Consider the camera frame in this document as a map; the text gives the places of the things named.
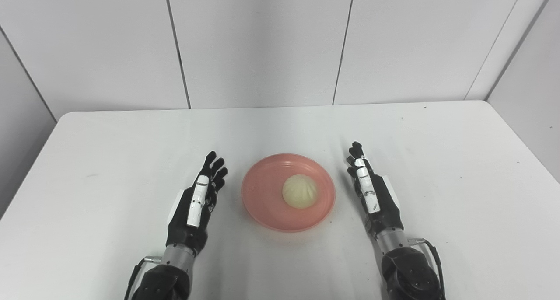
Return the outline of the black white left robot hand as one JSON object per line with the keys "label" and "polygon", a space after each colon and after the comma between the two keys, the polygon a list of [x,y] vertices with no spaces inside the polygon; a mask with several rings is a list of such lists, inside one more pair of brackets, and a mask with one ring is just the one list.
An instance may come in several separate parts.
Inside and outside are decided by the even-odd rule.
{"label": "black white left robot hand", "polygon": [[166,245],[182,244],[199,254],[208,240],[207,226],[225,184],[228,169],[215,151],[206,155],[191,187],[184,190],[168,223]]}

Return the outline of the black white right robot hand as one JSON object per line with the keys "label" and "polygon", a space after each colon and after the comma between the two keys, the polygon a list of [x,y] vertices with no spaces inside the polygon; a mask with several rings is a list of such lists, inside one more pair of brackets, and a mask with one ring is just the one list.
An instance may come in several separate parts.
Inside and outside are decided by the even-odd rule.
{"label": "black white right robot hand", "polygon": [[374,239],[383,231],[404,230],[400,210],[384,177],[376,174],[366,158],[363,147],[354,141],[346,162],[348,174],[366,217],[366,229]]}

